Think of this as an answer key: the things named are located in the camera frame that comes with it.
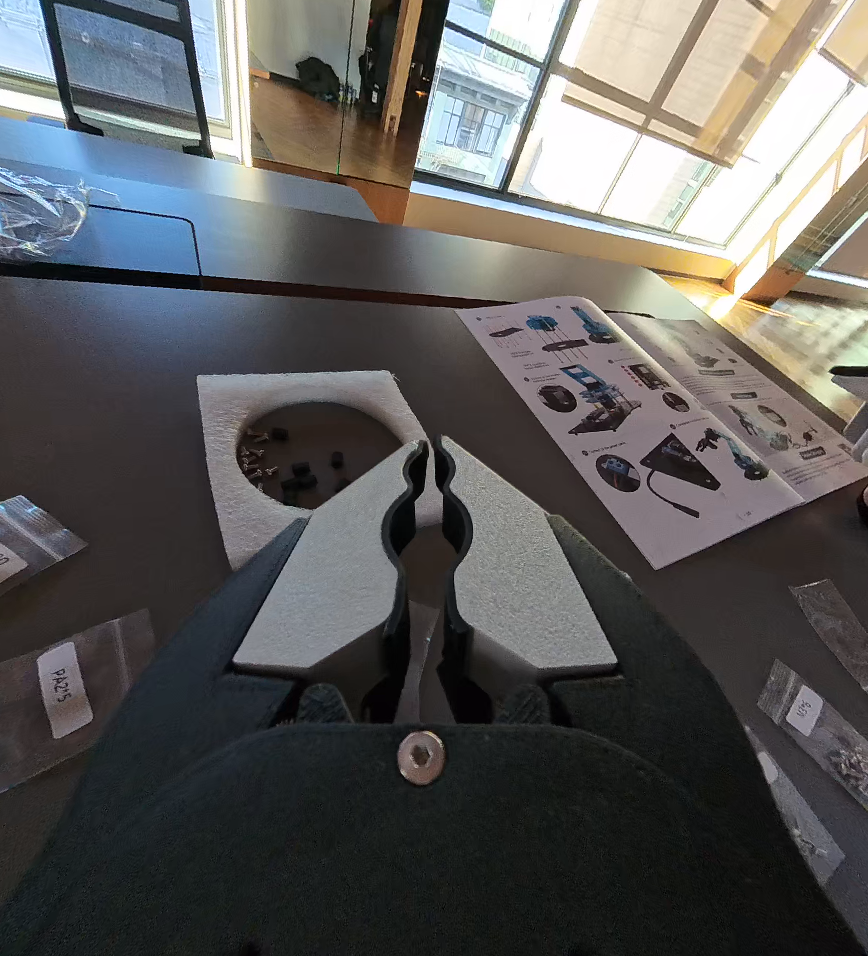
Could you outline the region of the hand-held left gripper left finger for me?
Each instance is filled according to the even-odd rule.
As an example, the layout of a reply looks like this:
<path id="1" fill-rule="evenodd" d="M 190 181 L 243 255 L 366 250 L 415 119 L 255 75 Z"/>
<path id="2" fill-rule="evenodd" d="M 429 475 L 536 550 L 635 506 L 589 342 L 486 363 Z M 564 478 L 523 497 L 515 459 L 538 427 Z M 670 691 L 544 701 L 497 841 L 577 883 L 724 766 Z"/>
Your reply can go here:
<path id="1" fill-rule="evenodd" d="M 234 654 L 236 671 L 330 684 L 392 721 L 411 659 L 407 573 L 429 446 L 409 442 L 314 510 Z"/>

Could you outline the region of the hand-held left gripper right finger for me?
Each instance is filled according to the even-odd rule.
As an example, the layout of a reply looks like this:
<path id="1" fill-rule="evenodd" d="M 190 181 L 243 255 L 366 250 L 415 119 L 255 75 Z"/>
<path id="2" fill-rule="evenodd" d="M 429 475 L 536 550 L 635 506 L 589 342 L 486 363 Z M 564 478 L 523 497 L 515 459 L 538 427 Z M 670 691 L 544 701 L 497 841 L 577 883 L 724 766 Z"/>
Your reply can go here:
<path id="1" fill-rule="evenodd" d="M 447 436 L 435 439 L 442 531 L 456 552 L 437 672 L 456 721 L 492 721 L 524 685 L 612 675 L 618 658 L 551 516 Z"/>

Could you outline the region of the pile of black nylon standoffs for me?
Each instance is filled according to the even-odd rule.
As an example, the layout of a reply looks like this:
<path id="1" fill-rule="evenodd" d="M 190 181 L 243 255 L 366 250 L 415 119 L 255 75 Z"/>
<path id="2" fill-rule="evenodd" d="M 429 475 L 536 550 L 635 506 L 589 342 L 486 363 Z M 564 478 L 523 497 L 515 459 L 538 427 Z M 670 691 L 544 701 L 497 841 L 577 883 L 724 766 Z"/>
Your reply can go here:
<path id="1" fill-rule="evenodd" d="M 266 427 L 269 444 L 263 453 L 263 489 L 285 505 L 317 508 L 356 480 L 341 448 L 320 431 L 308 434 L 275 424 Z"/>

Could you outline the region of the white foam square with hole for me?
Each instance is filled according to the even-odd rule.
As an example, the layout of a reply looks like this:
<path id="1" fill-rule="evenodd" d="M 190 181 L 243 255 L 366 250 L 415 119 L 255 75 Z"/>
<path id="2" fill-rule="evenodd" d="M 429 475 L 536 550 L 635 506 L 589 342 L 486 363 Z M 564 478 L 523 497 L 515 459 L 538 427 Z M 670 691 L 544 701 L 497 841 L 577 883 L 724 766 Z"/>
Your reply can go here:
<path id="1" fill-rule="evenodd" d="M 386 426 L 399 446 L 428 439 L 388 370 L 201 375 L 197 389 L 206 468 L 232 571 L 308 515 L 265 495 L 236 463 L 240 437 L 263 414 L 298 404 L 340 404 Z"/>

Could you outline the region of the printed assembly manual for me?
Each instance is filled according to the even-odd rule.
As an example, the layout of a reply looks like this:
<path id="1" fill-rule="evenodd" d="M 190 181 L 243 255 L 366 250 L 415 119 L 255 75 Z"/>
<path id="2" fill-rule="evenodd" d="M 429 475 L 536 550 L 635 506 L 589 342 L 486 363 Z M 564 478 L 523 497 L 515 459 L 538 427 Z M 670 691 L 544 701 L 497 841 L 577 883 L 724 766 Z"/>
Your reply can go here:
<path id="1" fill-rule="evenodd" d="M 845 436 L 697 320 L 577 296 L 457 314 L 656 570 L 868 484 Z"/>

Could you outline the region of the set of labelled screw bags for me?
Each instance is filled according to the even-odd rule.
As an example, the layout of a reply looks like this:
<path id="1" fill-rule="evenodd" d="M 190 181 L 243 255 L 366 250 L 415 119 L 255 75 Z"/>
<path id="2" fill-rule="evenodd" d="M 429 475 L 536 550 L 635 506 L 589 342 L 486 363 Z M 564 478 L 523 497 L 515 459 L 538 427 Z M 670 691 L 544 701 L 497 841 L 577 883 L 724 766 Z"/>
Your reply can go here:
<path id="1" fill-rule="evenodd" d="M 446 581 L 434 443 L 407 573 L 411 659 L 392 721 L 330 684 L 253 676 L 234 654 L 310 515 L 293 521 L 154 659 L 149 615 L 0 663 L 0 793 L 95 746 L 23 885 L 108 900 L 496 894 L 582 878 L 741 892 L 806 866 L 727 700 L 631 580 L 554 532 L 618 658 L 524 685 L 456 721 L 437 668 Z"/>

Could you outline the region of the large window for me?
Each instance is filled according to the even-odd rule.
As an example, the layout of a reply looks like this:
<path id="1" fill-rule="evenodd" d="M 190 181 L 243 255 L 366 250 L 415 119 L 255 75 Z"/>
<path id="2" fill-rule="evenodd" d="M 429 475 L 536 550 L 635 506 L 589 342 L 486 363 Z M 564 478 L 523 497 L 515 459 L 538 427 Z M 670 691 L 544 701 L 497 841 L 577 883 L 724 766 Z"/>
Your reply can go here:
<path id="1" fill-rule="evenodd" d="M 596 2 L 447 2 L 417 172 L 728 245 L 852 88 L 818 54 L 840 12 L 726 168 L 564 102 L 553 68 Z"/>

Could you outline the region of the beige roller blind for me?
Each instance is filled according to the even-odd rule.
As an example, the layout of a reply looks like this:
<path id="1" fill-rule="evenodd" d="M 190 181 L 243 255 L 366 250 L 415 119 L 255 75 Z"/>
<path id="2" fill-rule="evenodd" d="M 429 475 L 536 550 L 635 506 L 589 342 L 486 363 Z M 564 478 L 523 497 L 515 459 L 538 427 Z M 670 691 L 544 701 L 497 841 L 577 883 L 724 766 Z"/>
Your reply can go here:
<path id="1" fill-rule="evenodd" d="M 564 102 L 729 168 L 835 1 L 603 1 L 553 68 Z"/>

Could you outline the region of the crumpled clear plastic wrap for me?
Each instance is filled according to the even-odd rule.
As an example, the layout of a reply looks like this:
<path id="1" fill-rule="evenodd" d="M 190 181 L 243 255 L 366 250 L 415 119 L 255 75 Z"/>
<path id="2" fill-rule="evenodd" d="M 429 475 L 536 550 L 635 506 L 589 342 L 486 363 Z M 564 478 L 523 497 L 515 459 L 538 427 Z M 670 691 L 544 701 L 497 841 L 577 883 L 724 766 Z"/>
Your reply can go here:
<path id="1" fill-rule="evenodd" d="M 120 197 L 84 181 L 52 182 L 0 165 L 0 261 L 47 260 L 72 247 L 92 211 L 123 211 Z"/>

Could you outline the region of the black backpack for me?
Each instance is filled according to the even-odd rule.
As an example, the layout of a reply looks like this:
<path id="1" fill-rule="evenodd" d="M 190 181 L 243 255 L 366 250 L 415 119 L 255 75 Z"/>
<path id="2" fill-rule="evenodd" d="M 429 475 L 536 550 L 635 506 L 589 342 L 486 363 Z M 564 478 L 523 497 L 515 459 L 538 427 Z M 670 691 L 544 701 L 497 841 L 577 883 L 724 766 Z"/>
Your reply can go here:
<path id="1" fill-rule="evenodd" d="M 320 102 L 340 102 L 340 79 L 329 63 L 308 55 L 295 66 L 298 84 L 303 92 Z"/>

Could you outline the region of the black mesh office chair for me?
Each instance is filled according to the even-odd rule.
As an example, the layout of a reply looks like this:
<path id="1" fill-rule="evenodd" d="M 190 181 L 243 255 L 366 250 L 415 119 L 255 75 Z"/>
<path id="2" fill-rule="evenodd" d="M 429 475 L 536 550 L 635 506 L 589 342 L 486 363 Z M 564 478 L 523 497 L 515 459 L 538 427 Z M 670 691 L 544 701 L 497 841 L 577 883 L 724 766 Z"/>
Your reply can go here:
<path id="1" fill-rule="evenodd" d="M 214 159 L 189 2 L 39 6 L 67 130 Z"/>

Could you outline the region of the wooden post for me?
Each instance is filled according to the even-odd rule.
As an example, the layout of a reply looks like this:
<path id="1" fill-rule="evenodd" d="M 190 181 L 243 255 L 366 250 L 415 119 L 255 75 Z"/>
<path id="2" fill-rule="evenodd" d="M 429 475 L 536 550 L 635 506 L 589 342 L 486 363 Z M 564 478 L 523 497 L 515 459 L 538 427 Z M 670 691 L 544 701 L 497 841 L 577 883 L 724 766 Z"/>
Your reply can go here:
<path id="1" fill-rule="evenodd" d="M 422 8 L 422 1 L 400 2 L 381 114 L 385 137 L 396 137 L 398 132 Z"/>

